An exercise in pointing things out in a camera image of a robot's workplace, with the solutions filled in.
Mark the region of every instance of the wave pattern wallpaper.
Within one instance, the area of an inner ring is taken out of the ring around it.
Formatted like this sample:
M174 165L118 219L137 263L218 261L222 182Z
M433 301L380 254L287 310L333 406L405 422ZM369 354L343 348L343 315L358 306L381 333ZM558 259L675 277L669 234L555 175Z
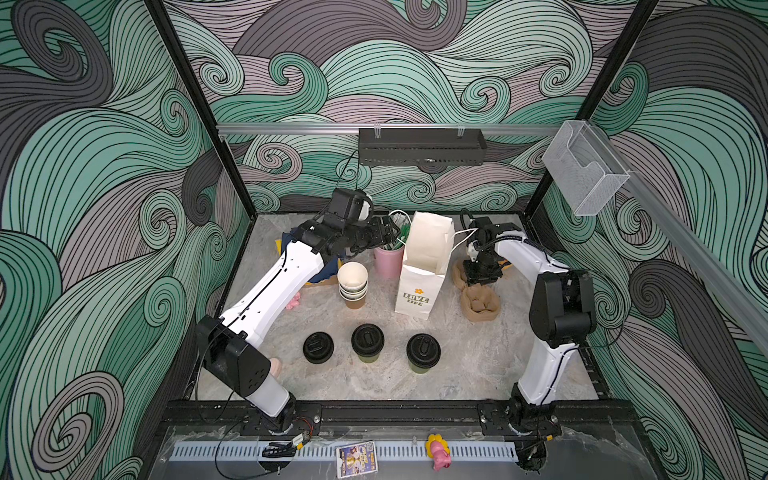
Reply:
M768 5L698 3L648 22L593 121L768 311ZM628 192L577 218L552 188L545 209L542 242L594 272L591 345L624 324L593 352L670 478L764 479L768 361L740 319Z
M219 122L314 123L560 124L634 4L166 0ZM359 166L355 136L228 137L262 211L317 211L337 181L389 208L521 209L549 140L488 140L487 164L420 170Z
M3 478L135 478L248 219L141 0L0 2Z

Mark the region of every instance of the paper bag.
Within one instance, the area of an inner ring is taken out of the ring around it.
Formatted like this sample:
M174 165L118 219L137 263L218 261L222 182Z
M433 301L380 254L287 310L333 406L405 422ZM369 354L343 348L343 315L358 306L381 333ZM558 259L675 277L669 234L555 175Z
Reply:
M426 319L445 280L453 248L453 219L416 212L402 255L395 311Z

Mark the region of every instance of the aluminum rail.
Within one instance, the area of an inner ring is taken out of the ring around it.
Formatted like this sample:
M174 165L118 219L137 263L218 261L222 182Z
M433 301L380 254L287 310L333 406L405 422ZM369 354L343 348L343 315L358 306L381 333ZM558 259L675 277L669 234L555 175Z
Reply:
M220 135L357 135L360 128L479 128L485 136L554 137L560 125L537 124L335 124L314 122L223 123Z

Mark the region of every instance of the gray marble surface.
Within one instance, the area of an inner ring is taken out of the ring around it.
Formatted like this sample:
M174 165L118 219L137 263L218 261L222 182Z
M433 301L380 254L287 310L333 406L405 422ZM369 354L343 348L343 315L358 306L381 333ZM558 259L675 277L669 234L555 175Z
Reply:
M240 269L227 298L234 304L265 274L277 259L275 239L311 215L261 215L251 234ZM495 216L495 222L517 221L516 216ZM461 230L458 217L454 217ZM452 262L465 257L459 247ZM488 323L471 323L459 308L460 291L450 275L442 285L426 320L395 313L398 280L376 275L373 252L355 258L369 269L366 305L348 309L338 286L301 289L300 305L285 310L273 324L260 347L267 357L283 363L278 380L298 399L507 399L519 380L534 334L528 325L532 285L514 268L493 285L502 301L499 317ZM375 323L384 332L385 345L378 361L361 362L352 350L352 331L363 323ZM322 365L304 359L304 339L313 332L331 335L335 351ZM442 348L437 366L424 375L411 371L406 343L416 333L433 335ZM200 398L226 399L230 390L207 371L200 377ZM557 399L596 399L597 395L578 355L571 357L556 392Z

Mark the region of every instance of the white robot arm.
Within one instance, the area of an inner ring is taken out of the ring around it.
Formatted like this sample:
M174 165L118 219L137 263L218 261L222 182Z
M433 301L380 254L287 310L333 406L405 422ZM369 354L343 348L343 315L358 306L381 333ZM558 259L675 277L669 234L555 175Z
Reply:
M270 375L270 361L258 347L307 280L327 267L334 270L339 257L397 238L390 217L368 217L370 203L361 190L335 189L322 222L313 218L293 229L280 258L242 300L219 318L205 316L197 324L204 368L260 409L273 430L287 428L295 399Z
M493 283L502 276L499 260L507 260L534 285L528 319L536 335L523 376L512 391L513 424L532 430L555 398L565 366L589 333L594 332L594 290L590 274L573 270L550 257L513 223L472 218L470 260L464 262L468 283Z

